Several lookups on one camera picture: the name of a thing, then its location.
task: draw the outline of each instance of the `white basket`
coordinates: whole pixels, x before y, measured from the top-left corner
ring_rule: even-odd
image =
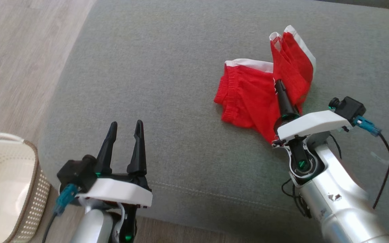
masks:
[[[34,236],[49,188],[35,146],[0,133],[0,243],[28,242]]]

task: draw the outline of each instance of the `basket handle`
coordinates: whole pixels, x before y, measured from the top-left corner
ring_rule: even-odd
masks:
[[[0,141],[23,143],[24,139],[13,134],[0,132]]]

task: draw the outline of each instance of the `sofa cushion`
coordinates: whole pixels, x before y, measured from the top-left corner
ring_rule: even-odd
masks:
[[[287,155],[257,132],[223,123],[213,103],[224,61],[271,61],[268,36],[289,24],[317,60],[303,113],[350,96],[366,105],[366,118],[389,141],[387,9],[300,0],[99,0],[65,65],[39,143],[52,185],[67,160],[97,156],[113,121],[119,131],[112,168],[125,172],[141,119],[154,199],[139,215],[272,242],[319,242],[315,220],[281,192]],[[373,201],[386,165],[370,152],[387,156],[381,140],[361,129],[333,134],[344,165]],[[377,211],[389,231],[389,180]]]

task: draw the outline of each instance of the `scratch mark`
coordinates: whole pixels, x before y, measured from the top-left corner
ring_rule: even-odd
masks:
[[[327,209],[322,209],[321,210],[321,217],[324,217],[325,213],[327,212]]]
[[[338,201],[338,200],[341,200],[341,195],[340,194],[337,194],[337,195],[328,195],[328,198],[331,200],[331,201]]]

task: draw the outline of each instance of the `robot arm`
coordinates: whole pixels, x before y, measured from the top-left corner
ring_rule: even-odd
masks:
[[[85,207],[85,216],[77,227],[72,243],[131,243],[136,236],[136,211],[150,207],[153,194],[145,175],[144,126],[136,123],[133,156],[127,173],[113,174],[110,168],[117,123],[113,122],[97,159],[85,155],[81,161],[69,160],[58,172],[60,190],[75,185],[79,193],[73,204]],[[119,209],[121,214],[109,212]]]
[[[369,205],[367,193],[358,186],[327,146],[330,130],[363,126],[373,135],[380,133],[361,117],[363,104],[346,97],[330,103],[330,110],[299,116],[287,98],[281,80],[276,82],[281,117],[273,147],[289,154],[290,177],[318,221],[323,238],[329,243],[389,243],[389,234]]]

